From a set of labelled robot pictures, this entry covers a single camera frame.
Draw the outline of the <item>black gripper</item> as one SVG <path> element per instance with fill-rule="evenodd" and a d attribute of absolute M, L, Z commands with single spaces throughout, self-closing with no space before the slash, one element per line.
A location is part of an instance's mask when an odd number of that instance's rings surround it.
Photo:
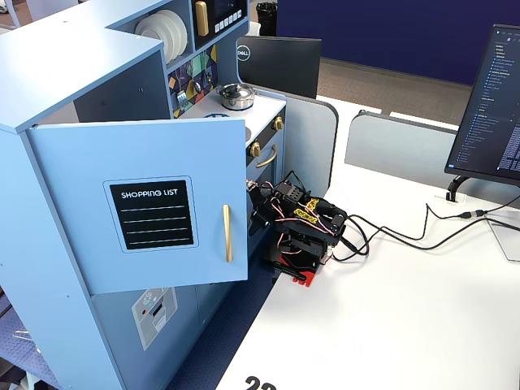
<path fill-rule="evenodd" d="M 253 211 L 250 215 L 249 236 L 254 236 L 257 231 L 279 219 L 305 219 L 305 210 L 301 206 L 305 193 L 290 182 L 274 186 L 265 181 L 260 187 L 250 188 L 248 194 Z"/>

